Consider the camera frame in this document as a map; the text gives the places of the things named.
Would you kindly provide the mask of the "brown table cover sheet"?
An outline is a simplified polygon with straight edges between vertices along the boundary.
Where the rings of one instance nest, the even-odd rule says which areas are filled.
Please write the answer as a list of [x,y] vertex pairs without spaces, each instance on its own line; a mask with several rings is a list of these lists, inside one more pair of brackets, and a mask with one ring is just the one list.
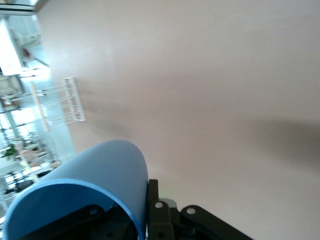
[[255,240],[320,240],[320,0],[38,0],[80,153],[123,139],[159,194]]

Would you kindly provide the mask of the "blue plastic cup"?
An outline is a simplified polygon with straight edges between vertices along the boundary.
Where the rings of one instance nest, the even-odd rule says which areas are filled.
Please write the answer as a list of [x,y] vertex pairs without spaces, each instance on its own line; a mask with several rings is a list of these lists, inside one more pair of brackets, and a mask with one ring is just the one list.
[[23,190],[9,206],[3,240],[18,240],[88,205],[121,207],[137,239],[145,240],[148,170],[141,151],[125,140],[91,147]]

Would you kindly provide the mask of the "green potted plant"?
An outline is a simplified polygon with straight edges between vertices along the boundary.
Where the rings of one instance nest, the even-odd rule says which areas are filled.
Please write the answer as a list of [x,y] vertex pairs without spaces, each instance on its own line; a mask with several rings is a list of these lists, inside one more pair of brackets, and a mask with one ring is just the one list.
[[0,158],[10,161],[18,156],[18,151],[13,143],[10,143],[6,148],[0,150]]

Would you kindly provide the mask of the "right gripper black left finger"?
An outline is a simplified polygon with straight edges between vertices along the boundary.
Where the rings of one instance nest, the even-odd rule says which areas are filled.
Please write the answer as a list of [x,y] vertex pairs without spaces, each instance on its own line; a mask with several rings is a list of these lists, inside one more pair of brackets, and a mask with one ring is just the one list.
[[88,205],[24,235],[23,240],[138,240],[138,233],[120,206],[105,211]]

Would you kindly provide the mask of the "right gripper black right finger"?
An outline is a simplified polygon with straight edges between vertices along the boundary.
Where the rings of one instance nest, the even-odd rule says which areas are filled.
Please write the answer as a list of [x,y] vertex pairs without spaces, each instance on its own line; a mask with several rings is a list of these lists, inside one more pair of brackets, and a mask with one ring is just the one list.
[[159,198],[159,182],[147,189],[148,240],[254,240],[198,205],[177,209],[175,201]]

